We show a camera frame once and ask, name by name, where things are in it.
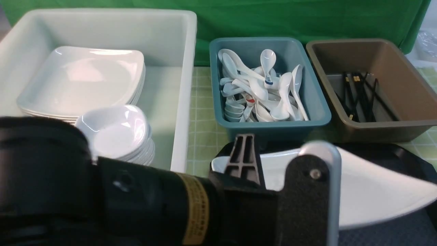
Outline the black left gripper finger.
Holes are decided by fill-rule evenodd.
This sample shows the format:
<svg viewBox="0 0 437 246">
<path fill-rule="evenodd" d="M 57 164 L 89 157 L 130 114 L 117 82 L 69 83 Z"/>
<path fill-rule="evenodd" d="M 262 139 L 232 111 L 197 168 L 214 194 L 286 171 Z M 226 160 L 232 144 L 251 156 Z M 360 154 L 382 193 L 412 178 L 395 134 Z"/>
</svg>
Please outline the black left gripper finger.
<svg viewBox="0 0 437 246">
<path fill-rule="evenodd" d="M 266 189 L 259 145 L 254 134 L 236 136 L 224 174 Z"/>
</svg>

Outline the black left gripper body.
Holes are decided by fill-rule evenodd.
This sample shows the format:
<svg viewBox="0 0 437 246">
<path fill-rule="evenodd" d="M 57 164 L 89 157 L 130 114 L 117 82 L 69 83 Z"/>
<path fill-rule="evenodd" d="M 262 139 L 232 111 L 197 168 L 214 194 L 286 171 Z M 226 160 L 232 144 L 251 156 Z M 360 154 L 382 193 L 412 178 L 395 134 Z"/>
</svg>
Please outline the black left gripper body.
<svg viewBox="0 0 437 246">
<path fill-rule="evenodd" d="M 209 246 L 274 246 L 282 191 L 210 171 L 220 201 L 219 226 Z"/>
</svg>

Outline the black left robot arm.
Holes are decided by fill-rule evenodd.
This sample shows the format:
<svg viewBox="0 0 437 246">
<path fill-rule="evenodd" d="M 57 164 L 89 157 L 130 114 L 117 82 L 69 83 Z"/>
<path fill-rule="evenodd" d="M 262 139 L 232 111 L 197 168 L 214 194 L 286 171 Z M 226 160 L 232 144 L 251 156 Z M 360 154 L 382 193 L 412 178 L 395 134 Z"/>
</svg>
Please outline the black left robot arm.
<svg viewBox="0 0 437 246">
<path fill-rule="evenodd" d="M 59 120 L 1 117 L 2 246 L 271 246 L 263 183 L 99 157 Z"/>
</svg>

